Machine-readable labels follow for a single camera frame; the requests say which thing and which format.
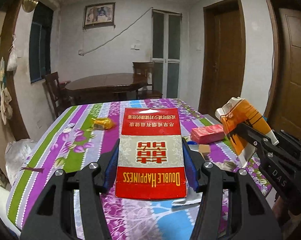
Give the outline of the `glass panel door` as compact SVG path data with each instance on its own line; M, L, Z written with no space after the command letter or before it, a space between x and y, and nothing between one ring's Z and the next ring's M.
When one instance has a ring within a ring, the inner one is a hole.
M177 98L180 79L182 15L153 10L154 88L165 98Z

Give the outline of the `brown wooden door middle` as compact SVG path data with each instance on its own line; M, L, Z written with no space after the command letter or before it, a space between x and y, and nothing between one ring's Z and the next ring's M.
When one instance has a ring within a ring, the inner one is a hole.
M230 98L241 95L246 38L241 0L204 7L205 54L199 112L215 116Z

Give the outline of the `orange white paper carton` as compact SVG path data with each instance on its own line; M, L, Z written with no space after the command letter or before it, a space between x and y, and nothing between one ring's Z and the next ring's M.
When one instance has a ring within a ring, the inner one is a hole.
M232 97L215 111L215 116L222 123L224 133L231 142L242 168L248 165L263 139L274 146L279 144L275 133L261 113L246 99Z

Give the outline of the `white plastic bag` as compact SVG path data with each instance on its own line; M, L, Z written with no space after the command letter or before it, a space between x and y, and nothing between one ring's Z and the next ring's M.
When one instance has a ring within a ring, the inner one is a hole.
M30 156L36 144L37 142L31 139L21 139L7 144L5 150L5 168L11 185L13 185L20 168L22 168L22 164Z

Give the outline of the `red tissue pack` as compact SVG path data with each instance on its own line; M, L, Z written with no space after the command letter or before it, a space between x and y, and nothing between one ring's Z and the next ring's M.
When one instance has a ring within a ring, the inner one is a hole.
M220 124L193 128L191 131L191 141L197 144L210 144L221 141L225 137L223 126Z

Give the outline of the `floral striped tablecloth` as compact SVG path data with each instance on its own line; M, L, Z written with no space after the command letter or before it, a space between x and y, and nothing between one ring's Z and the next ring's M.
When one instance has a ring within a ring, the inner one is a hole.
M12 185L6 212L21 229L52 174L57 169L78 171L109 152L121 134L126 108L177 108L181 134L189 139L195 127L216 123L180 99L149 99L95 103L68 108L48 128L26 159ZM92 118L110 118L109 130L92 128ZM198 205L176 207L171 200L149 202L121 199L114 190L101 196L105 218L113 239L189 239Z

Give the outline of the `wooden chair behind table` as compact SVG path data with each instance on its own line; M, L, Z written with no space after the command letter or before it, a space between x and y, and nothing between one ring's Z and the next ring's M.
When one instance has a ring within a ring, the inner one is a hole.
M154 89L155 62L133 62L134 74L142 75L146 79L146 83L142 88L136 90L136 98L144 99L161 99L162 93Z

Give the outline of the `hanging plastic bag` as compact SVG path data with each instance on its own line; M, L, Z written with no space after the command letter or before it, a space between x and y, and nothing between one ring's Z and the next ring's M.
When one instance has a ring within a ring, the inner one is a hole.
M6 70L8 72L13 72L18 67L18 63L17 63L17 58L18 57L17 57L16 51L15 51L15 40L16 40L16 36L14 34L12 45L9 49L9 56L8 56L8 62L7 62L7 68L6 68Z

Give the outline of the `round brass wall clock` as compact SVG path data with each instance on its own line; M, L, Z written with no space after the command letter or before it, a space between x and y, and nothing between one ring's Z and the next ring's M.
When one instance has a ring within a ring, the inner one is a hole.
M39 0L23 0L22 7L24 12L32 12L37 6Z

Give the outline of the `wooden chair at left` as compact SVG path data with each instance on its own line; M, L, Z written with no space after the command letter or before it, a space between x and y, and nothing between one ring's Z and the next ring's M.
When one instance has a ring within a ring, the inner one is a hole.
M45 75L46 86L52 101L56 118L71 106L71 100L66 92L66 85L71 81L59 81L58 72Z

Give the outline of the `dark wooden dining table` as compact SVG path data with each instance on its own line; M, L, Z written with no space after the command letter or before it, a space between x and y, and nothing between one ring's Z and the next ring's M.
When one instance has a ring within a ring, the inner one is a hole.
M74 105L126 101L128 94L142 88L146 79L134 73L103 74L84 77L66 85Z

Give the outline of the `brown wooden door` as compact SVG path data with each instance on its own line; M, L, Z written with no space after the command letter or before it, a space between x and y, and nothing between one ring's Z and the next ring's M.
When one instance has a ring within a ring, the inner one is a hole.
M241 0L204 7L205 54L199 112L215 116L230 98L241 95L246 38Z
M301 6L296 0L266 0L274 62L265 114L271 128L301 139Z

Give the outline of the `framed wall picture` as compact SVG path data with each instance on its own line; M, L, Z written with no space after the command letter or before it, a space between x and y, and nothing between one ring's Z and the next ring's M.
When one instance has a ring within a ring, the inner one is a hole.
M83 29L115 25L115 2L87 5L84 9Z

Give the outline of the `dark window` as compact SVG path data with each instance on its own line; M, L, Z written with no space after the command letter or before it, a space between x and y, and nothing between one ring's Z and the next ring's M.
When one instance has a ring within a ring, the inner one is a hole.
M51 30L53 10L41 2L34 9L29 38L29 74L31 83L51 73Z

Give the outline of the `yellow snack wrapper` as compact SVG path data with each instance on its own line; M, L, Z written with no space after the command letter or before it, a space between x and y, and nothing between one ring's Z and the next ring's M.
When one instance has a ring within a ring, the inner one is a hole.
M92 128L95 130L109 130L112 129L116 124L108 117L106 118L92 118Z

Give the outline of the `blue bottle cap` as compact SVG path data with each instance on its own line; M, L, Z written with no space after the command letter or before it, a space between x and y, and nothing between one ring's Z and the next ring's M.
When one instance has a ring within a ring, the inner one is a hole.
M194 142L194 141L188 141L187 142L188 145L198 145L198 143Z

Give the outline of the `brown wooden door right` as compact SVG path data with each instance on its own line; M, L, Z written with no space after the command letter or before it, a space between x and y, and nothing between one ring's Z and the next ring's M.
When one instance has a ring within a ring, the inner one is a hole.
M266 0L274 62L265 114L271 128L301 139L301 6L296 0Z

